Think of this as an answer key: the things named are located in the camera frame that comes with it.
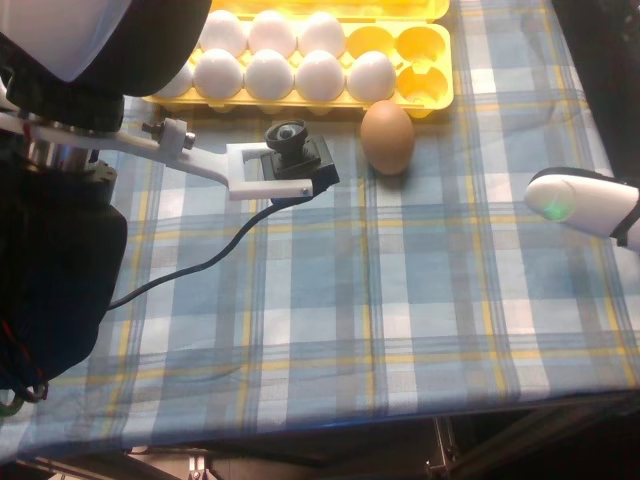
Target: egg carton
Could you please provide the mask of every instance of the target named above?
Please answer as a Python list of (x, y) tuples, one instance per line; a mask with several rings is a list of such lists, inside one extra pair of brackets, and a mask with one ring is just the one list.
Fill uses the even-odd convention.
[[(252, 18), (239, 16), (243, 26), (251, 26)], [(372, 20), (351, 22), (348, 18), (337, 17), (346, 36), (346, 51), (338, 60), (345, 77), (348, 77), (358, 57), (369, 51), (384, 53), (396, 71), (396, 91), (389, 99), (403, 108), (414, 118), (424, 118), (434, 110), (449, 106), (453, 100), (453, 72), (451, 65), (451, 38), (442, 26), (429, 20), (390, 21)], [(305, 18), (290, 19), (295, 31), (300, 31)], [(196, 49), (189, 62), (195, 67), (203, 55)], [(253, 54), (246, 50), (238, 57), (243, 71), (251, 62)], [(303, 60), (296, 50), (288, 58), (294, 75)], [(256, 106), (269, 114), (275, 114), (285, 107), (305, 107), (316, 115), (323, 115), (334, 108), (360, 108), (366, 110), (371, 104), (358, 101), (346, 89), (335, 100), (313, 102), (303, 98), (295, 89), (277, 101), (253, 98), (246, 88), (242, 88), (231, 98), (220, 100), (201, 96), (195, 88), (175, 98), (147, 97), (169, 110), (177, 110), (187, 105), (208, 105), (218, 112), (228, 112), (236, 106)]]

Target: plaid tablecloth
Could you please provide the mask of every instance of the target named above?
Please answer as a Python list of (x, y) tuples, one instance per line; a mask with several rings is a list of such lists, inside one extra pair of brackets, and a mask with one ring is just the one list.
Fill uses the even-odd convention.
[[(107, 315), (90, 358), (4, 421), (0, 459), (635, 388), (637, 256), (522, 201), (542, 168), (608, 167), (550, 1), (453, 0), (442, 23), (456, 99), (416, 125), (409, 175), (367, 167), (357, 115), (311, 121), (341, 183), (263, 222), (219, 266)], [(131, 101), (126, 125), (150, 114)], [(214, 151), (271, 121), (182, 118)], [(118, 298), (213, 256), (266, 206), (103, 159), (129, 219)]]

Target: white egg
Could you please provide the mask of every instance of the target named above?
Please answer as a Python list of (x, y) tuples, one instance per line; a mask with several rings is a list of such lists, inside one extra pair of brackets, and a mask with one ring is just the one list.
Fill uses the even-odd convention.
[(193, 73), (193, 83), (203, 97), (225, 99), (240, 91), (244, 75), (233, 55), (215, 48), (200, 58)]
[(360, 102), (391, 98), (396, 89), (396, 72), (384, 53), (367, 52), (360, 56), (347, 79), (347, 90)]
[(296, 73), (296, 90), (305, 99), (330, 102), (344, 91), (344, 73), (340, 62), (324, 50), (304, 57)]
[(260, 50), (247, 67), (247, 91), (254, 98), (280, 100), (291, 93), (293, 83), (291, 65), (275, 50)]
[(239, 57), (247, 49), (247, 34), (233, 13), (216, 10), (207, 17), (200, 34), (200, 47), (205, 52), (221, 48), (234, 57)]
[(180, 97), (187, 93), (192, 86), (193, 72), (191, 66), (185, 63), (178, 74), (154, 95), (163, 98)]
[(339, 57), (344, 53), (347, 39), (342, 25), (333, 15), (318, 12), (311, 15), (303, 26), (298, 45), (303, 55), (314, 50), (324, 50)]
[(249, 48), (253, 53), (271, 49), (289, 58), (296, 50), (293, 28), (281, 13), (267, 10), (256, 15), (249, 32)]

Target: table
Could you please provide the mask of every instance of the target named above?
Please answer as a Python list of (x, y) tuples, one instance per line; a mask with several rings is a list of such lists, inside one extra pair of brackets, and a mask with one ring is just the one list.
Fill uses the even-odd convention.
[[(454, 0), (442, 23), (456, 99), (416, 124), (409, 175), (366, 166), (357, 114), (310, 121), (341, 183), (259, 225), (216, 268), (107, 315), (89, 359), (2, 423), (0, 461), (636, 388), (637, 256), (522, 202), (542, 168), (608, 170), (550, 1)], [(129, 100), (125, 126), (151, 115)], [(213, 151), (271, 124), (180, 116)], [(213, 256), (266, 206), (102, 158), (129, 220), (118, 298)]]

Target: empty egg slot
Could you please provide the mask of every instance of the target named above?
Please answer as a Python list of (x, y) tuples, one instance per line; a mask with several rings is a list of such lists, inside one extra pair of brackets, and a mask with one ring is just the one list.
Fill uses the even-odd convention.
[(402, 58), (411, 62), (415, 73), (426, 74), (446, 52), (447, 46), (433, 28), (413, 27), (400, 34), (396, 48)]
[(362, 27), (347, 38), (347, 51), (353, 58), (376, 50), (387, 56), (393, 54), (393, 36), (384, 28)]
[(447, 93), (448, 88), (447, 78), (437, 68), (416, 73), (409, 67), (398, 75), (398, 92), (408, 103), (431, 106)]

